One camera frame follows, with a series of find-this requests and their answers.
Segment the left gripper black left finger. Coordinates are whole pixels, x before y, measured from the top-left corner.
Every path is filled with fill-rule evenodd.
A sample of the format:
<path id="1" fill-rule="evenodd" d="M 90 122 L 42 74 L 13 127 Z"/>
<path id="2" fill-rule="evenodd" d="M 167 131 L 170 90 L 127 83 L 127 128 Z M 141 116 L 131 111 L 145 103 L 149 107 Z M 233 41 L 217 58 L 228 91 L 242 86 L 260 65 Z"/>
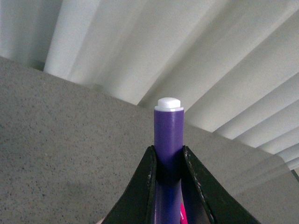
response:
<path id="1" fill-rule="evenodd" d="M 146 149 L 124 193 L 105 217 L 106 224 L 155 222 L 157 159 L 153 146 Z"/>

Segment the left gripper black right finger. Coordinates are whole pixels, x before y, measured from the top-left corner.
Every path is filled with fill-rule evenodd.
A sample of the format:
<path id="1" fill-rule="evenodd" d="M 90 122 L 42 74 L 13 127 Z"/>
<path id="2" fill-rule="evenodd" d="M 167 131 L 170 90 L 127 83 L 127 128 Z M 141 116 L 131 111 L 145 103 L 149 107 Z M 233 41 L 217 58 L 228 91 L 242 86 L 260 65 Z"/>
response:
<path id="1" fill-rule="evenodd" d="M 258 224 L 216 180 L 187 146 L 183 146 L 182 196 L 189 224 Z"/>

